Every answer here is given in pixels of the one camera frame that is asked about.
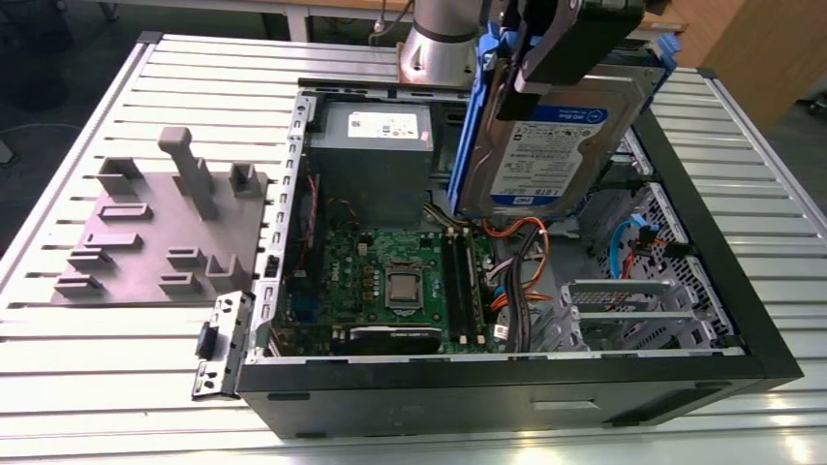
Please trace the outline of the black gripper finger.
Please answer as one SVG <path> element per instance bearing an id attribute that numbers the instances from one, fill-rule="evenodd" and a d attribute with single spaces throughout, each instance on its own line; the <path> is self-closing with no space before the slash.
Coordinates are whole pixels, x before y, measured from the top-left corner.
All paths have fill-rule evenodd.
<path id="1" fill-rule="evenodd" d="M 516 30 L 505 77 L 496 97 L 496 118 L 524 120 L 552 85 L 579 79 L 563 63 L 565 42 L 580 14 L 580 1 L 508 1 L 503 25 Z"/>

